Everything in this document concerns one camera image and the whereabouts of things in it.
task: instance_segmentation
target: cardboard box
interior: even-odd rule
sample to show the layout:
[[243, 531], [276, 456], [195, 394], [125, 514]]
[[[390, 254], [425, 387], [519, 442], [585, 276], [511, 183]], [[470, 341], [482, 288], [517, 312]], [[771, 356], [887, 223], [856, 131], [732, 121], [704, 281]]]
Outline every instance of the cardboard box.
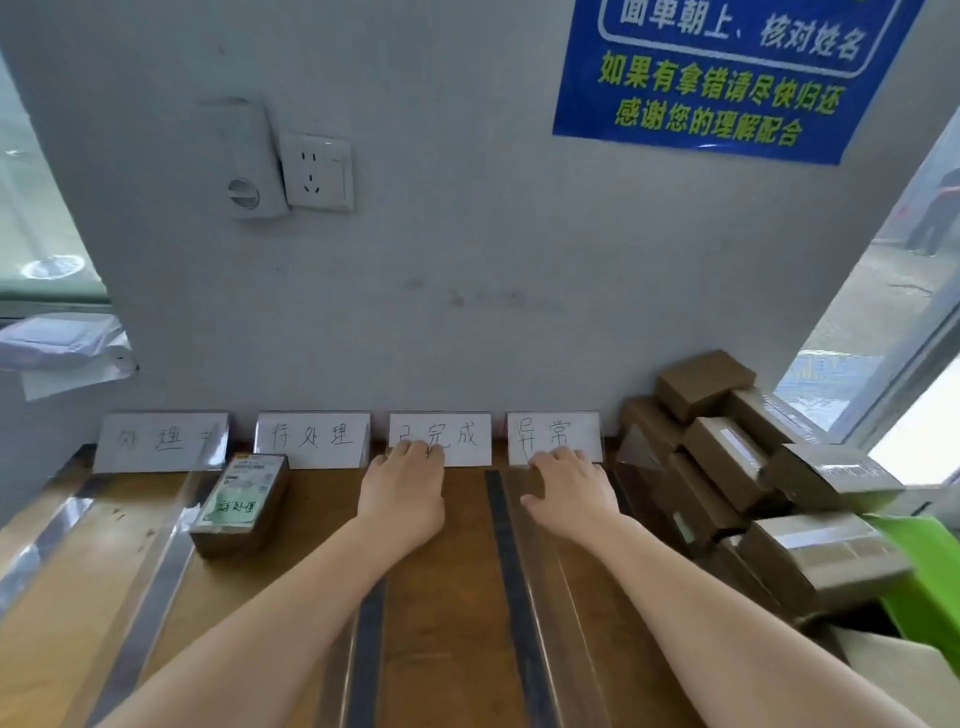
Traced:
[[720, 540], [717, 548], [710, 554], [710, 560], [713, 562], [711, 573], [771, 614], [790, 620], [783, 605], [777, 601], [770, 588], [740, 556], [738, 548], [742, 539], [743, 536], [729, 536]]
[[903, 491], [877, 512], [881, 516], [920, 516], [952, 494], [960, 492], [958, 489], [960, 483], [904, 485]]
[[651, 480], [648, 473], [626, 463], [615, 463], [612, 467], [613, 481], [620, 486], [629, 508], [628, 515], [637, 519], [650, 533], [673, 548], [678, 553], [690, 558], [692, 553], [687, 547], [689, 540], [676, 521], [667, 516], [654, 503], [653, 493], [662, 481], [660, 477]]
[[730, 392], [723, 414], [750, 435], [767, 454], [780, 445], [824, 445], [827, 431], [804, 417], [777, 395], [753, 387]]
[[863, 604], [912, 571], [899, 548], [849, 513], [753, 522], [738, 553], [777, 601], [798, 615]]
[[808, 512], [872, 513], [904, 490], [876, 461], [847, 445], [782, 445], [760, 471], [760, 482]]
[[234, 455], [190, 526], [203, 558], [262, 548], [290, 481], [286, 455]]
[[699, 417], [684, 435], [684, 448], [707, 477], [743, 514], [783, 515], [788, 503], [759, 481], [767, 457], [747, 433], [726, 417]]
[[960, 683], [940, 650], [926, 644], [832, 627], [844, 661], [929, 728], [953, 728]]
[[685, 425], [720, 414], [732, 389], [754, 386], [756, 374], [726, 352], [708, 352], [664, 370], [654, 394]]
[[632, 427], [639, 428], [662, 465], [666, 464], [673, 452], [680, 449], [684, 440], [684, 426], [653, 397], [624, 400], [620, 408], [620, 423], [628, 434]]
[[675, 452], [667, 460], [666, 476], [654, 501], [685, 531], [689, 543], [711, 546], [724, 536], [742, 533], [747, 521], [709, 481], [693, 459]]

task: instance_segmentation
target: person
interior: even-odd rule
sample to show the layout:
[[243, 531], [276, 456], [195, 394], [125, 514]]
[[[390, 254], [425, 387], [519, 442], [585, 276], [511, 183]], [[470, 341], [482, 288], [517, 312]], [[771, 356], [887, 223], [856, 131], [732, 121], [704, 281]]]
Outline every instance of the person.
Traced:
[[910, 253], [915, 253], [925, 240], [923, 255], [934, 257], [957, 217], [960, 217], [960, 168], [947, 172], [940, 180], [937, 196], [933, 198], [933, 202], [926, 209], [920, 222], [910, 232], [903, 248]]
[[[582, 452], [538, 452], [530, 462], [545, 487], [543, 499], [522, 498], [526, 509], [610, 570], [707, 726], [923, 728], [885, 692], [621, 515], [603, 469]], [[424, 442], [374, 458], [355, 518], [184, 649], [101, 728], [282, 726], [366, 593], [444, 525], [443, 479], [444, 449]]]

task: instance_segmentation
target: electrical outlet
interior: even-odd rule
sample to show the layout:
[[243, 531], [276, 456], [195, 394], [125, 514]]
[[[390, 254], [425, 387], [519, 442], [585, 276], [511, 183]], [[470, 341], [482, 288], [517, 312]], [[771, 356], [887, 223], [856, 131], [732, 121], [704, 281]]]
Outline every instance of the electrical outlet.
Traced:
[[290, 206], [353, 210], [349, 142], [312, 134], [282, 134], [280, 162]]

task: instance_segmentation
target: switch plate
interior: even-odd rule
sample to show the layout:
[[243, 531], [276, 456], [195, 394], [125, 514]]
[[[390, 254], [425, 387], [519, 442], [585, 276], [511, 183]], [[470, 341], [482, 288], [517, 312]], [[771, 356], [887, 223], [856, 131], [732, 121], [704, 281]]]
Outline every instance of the switch plate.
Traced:
[[280, 136], [280, 162], [291, 206], [353, 210], [353, 153], [349, 142], [285, 133]]
[[225, 98], [198, 108], [204, 132], [204, 187], [223, 214], [240, 220], [290, 213], [267, 111], [256, 101]]

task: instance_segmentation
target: white wall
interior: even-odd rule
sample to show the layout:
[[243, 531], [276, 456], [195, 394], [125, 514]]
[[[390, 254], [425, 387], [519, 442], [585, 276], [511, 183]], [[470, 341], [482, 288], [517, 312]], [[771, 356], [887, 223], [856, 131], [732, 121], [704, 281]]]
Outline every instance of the white wall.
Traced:
[[[572, 9], [0, 4], [143, 366], [2, 417], [69, 410], [92, 433], [127, 405], [224, 407], [247, 428], [263, 407], [371, 409], [380, 426], [391, 409], [569, 407], [611, 424], [658, 367], [711, 347], [775, 382], [960, 101], [960, 7], [927, 0], [839, 167], [552, 136]], [[352, 141], [357, 212], [213, 214], [190, 113], [226, 94]]]

